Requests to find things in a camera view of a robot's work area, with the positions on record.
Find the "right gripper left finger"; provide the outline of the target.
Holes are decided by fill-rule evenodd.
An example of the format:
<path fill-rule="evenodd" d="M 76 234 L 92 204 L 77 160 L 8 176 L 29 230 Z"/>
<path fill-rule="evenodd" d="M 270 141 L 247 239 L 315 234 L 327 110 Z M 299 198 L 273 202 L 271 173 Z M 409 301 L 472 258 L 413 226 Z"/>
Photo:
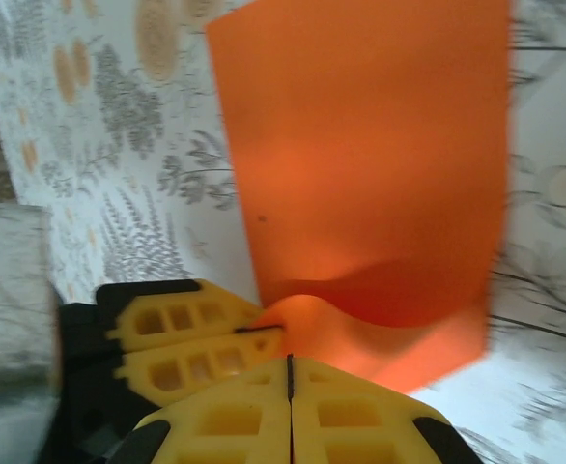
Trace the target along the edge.
<path fill-rule="evenodd" d="M 292 360 L 266 362 L 141 420 L 111 463 L 290 463 Z"/>

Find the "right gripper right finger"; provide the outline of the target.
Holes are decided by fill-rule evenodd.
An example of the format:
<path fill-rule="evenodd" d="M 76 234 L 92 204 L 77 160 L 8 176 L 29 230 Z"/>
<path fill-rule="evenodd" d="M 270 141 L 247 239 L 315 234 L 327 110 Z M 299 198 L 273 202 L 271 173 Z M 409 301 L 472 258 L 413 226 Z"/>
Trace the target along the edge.
<path fill-rule="evenodd" d="M 293 463 L 470 463 L 433 407 L 308 358 L 291 357 Z"/>

